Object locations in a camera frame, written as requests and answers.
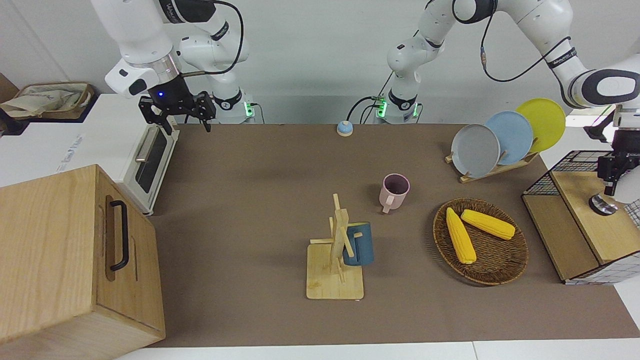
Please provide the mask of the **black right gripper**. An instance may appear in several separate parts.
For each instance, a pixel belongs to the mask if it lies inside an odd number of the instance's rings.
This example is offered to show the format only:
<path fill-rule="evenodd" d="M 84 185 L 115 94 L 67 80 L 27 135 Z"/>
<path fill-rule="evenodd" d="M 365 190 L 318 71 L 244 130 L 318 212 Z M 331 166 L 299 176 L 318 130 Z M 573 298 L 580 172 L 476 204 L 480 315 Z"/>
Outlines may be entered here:
<path fill-rule="evenodd" d="M 169 82 L 147 89 L 149 96 L 141 96 L 139 109 L 149 125 L 160 125 L 167 135 L 174 131 L 168 116 L 190 116 L 199 119 L 207 133 L 210 121 L 217 115 L 214 102 L 206 91 L 194 95 L 185 79 L 177 76 Z"/>

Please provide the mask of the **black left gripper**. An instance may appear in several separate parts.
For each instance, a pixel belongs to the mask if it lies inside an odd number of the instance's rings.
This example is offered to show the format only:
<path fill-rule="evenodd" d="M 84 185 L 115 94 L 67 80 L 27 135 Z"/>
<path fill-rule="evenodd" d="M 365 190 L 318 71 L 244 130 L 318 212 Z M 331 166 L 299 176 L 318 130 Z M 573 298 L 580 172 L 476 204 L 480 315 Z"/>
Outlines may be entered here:
<path fill-rule="evenodd" d="M 640 132 L 615 131 L 612 151 L 598 158 L 598 177 L 604 180 L 604 194 L 613 197 L 622 174 L 639 165 Z"/>

